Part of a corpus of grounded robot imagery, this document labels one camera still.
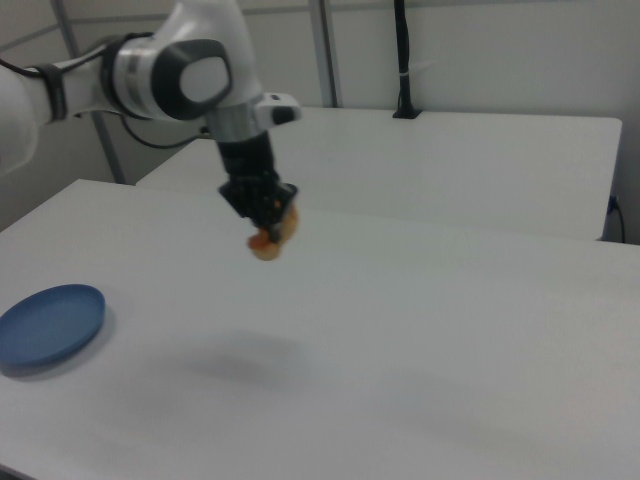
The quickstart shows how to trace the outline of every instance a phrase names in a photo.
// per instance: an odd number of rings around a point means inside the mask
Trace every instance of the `white wall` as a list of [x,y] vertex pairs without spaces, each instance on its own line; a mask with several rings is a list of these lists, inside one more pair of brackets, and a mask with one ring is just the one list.
[[[65,0],[80,50],[112,34],[155,31],[173,0]],[[321,106],[318,63],[306,0],[240,0],[267,91],[287,92],[303,105]],[[135,183],[177,150],[153,150],[132,140],[117,118],[106,116],[109,135],[128,183]],[[178,126],[131,122],[145,139],[172,143],[197,133],[203,122]]]
[[[69,58],[48,1],[1,0],[0,25],[4,60],[33,65]],[[78,178],[113,180],[91,120],[43,128],[32,161],[0,177],[0,230]]]
[[[620,118],[624,131],[615,192],[628,236],[639,243],[640,1],[426,3],[449,6],[407,10],[411,61],[433,62],[412,74],[416,105],[435,111]],[[390,0],[332,0],[345,107],[395,108],[391,6]],[[617,222],[610,223],[615,230]]]

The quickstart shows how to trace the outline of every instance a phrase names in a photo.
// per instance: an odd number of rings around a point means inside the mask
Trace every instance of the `black cable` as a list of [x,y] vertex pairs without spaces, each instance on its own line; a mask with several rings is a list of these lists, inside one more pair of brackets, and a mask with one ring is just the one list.
[[[79,60],[79,61],[77,61],[75,63],[72,63],[70,65],[62,67],[60,69],[60,71],[62,73],[67,73],[67,72],[70,72],[71,70],[74,70],[74,69],[76,69],[78,67],[81,67],[82,65],[85,65],[86,63],[89,63],[92,60],[95,60],[96,58],[101,57],[104,54],[104,50],[105,50],[104,48],[100,49],[97,52],[95,52],[95,53],[93,53],[93,54],[91,54],[91,55],[89,55],[87,57],[84,57],[83,59],[81,59],[81,60]],[[15,73],[17,73],[19,75],[22,75],[23,77],[43,78],[42,74],[40,72],[38,72],[38,71],[31,71],[31,70],[26,70],[24,68],[17,67],[15,65],[11,64],[11,63],[5,62],[1,58],[0,58],[0,65],[2,65],[3,67],[8,68],[12,72],[15,72]],[[172,149],[172,148],[184,147],[185,145],[193,142],[194,140],[200,139],[200,138],[203,138],[203,139],[210,138],[207,135],[208,132],[206,131],[206,129],[203,128],[202,129],[202,133],[200,135],[194,135],[193,137],[189,137],[189,138],[186,138],[186,139],[184,139],[184,140],[182,140],[180,142],[172,143],[172,144],[169,144],[169,145],[158,145],[158,144],[155,144],[155,143],[147,142],[146,140],[144,140],[143,138],[138,136],[138,134],[136,132],[134,132],[132,130],[131,126],[129,125],[129,123],[127,121],[127,119],[128,119],[127,116],[122,115],[122,114],[117,113],[117,112],[106,111],[104,113],[110,113],[110,114],[113,114],[113,115],[118,115],[120,117],[120,121],[122,122],[122,126],[124,127],[125,131],[129,134],[129,136],[131,136],[131,138],[133,138],[136,142],[144,145],[145,147],[149,147],[149,148],[155,148],[155,149],[159,149],[159,150],[169,150],[169,149]]]
[[98,50],[96,53],[93,53],[91,55],[89,55],[88,57],[83,58],[82,60],[77,61],[76,63],[72,63],[71,65],[67,65],[66,67],[62,67],[60,70],[62,70],[62,73],[67,73],[70,72],[71,70],[74,70],[78,67],[81,67],[82,65],[84,65],[85,63],[89,63],[92,60],[95,60],[98,57],[101,57],[102,55],[104,55],[104,48],[101,50]]
[[169,150],[171,148],[180,148],[180,147],[184,147],[185,145],[188,145],[189,143],[193,142],[194,140],[198,140],[200,138],[203,138],[203,139],[209,138],[208,136],[205,135],[205,131],[203,130],[201,135],[194,135],[193,137],[186,138],[186,139],[184,139],[184,140],[182,140],[180,142],[177,142],[177,143],[172,143],[170,145],[157,145],[155,143],[147,142],[143,138],[140,138],[138,136],[138,134],[131,129],[131,126],[129,125],[129,122],[127,120],[128,120],[128,117],[126,117],[125,115],[120,115],[120,121],[122,122],[122,126],[124,127],[125,131],[136,142],[141,143],[145,147],[155,148],[155,149],[158,149],[158,150]]
[[31,70],[25,70],[24,68],[16,67],[15,65],[5,62],[1,58],[0,58],[0,65],[2,65],[5,68],[8,68],[9,70],[11,70],[14,73],[17,73],[18,75],[22,75],[23,77],[42,78],[42,74],[40,72],[32,72]]
[[[70,72],[71,70],[74,70],[82,65],[84,65],[85,63],[89,63],[92,60],[95,60],[98,57],[101,57],[104,54],[104,49],[98,50],[97,52],[89,55],[88,57],[85,57],[79,61],[77,61],[76,63],[72,63],[70,65],[67,65],[66,67],[62,67],[60,69],[60,71],[62,73],[67,73]],[[17,73],[18,75],[22,75],[23,77],[27,77],[27,78],[42,78],[42,74],[40,72],[34,72],[31,70],[27,70],[25,68],[20,68],[16,65],[13,65],[9,62],[6,62],[4,60],[2,60],[0,58],[0,65],[2,65],[5,68],[8,68],[9,70],[11,70],[14,73]]]
[[624,228],[624,215],[622,215],[622,209],[620,204],[616,202],[616,210],[618,210],[618,216],[620,217],[620,233],[622,234],[622,243],[627,243],[627,235]]
[[622,208],[618,202],[618,197],[613,195],[609,196],[609,205],[607,206],[607,215],[613,213],[614,210],[618,211],[618,217],[620,218],[620,236],[622,237],[622,243],[627,243],[627,232],[624,227],[624,215],[622,215]]

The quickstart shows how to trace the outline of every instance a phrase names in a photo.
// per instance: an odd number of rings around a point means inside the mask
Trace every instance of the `orange object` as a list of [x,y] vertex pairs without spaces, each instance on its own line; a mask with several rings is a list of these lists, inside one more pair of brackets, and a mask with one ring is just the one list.
[[256,258],[267,262],[275,260],[280,255],[280,248],[293,236],[297,226],[298,210],[294,205],[291,207],[289,214],[282,221],[281,239],[278,243],[273,243],[269,239],[269,232],[267,232],[266,229],[261,228],[258,230],[256,235],[249,239],[247,245]]

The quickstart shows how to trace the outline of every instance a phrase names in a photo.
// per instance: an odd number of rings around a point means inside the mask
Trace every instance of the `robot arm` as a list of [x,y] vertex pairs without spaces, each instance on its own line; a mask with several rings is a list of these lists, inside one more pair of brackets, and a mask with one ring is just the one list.
[[20,152],[28,159],[37,127],[69,115],[108,110],[149,120],[204,118],[229,174],[220,193],[280,241],[297,189],[280,182],[268,130],[300,118],[300,107],[289,95],[263,92],[235,0],[179,0],[154,34],[113,38],[84,57],[22,75],[0,67],[0,85],[0,101],[10,104],[0,129],[14,133],[13,140],[0,138],[0,172],[3,160],[20,150],[12,142],[28,145]]

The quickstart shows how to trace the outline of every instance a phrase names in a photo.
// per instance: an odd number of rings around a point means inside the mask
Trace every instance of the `table surface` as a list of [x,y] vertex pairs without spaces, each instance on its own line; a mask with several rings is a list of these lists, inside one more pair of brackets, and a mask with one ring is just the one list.
[[[620,130],[603,118],[305,108],[271,136],[302,206],[594,240]],[[138,185],[215,195],[225,181],[201,140]]]
[[223,200],[79,181],[0,233],[0,310],[65,283],[105,327],[0,376],[39,480],[634,479],[640,250],[302,209],[261,263]]

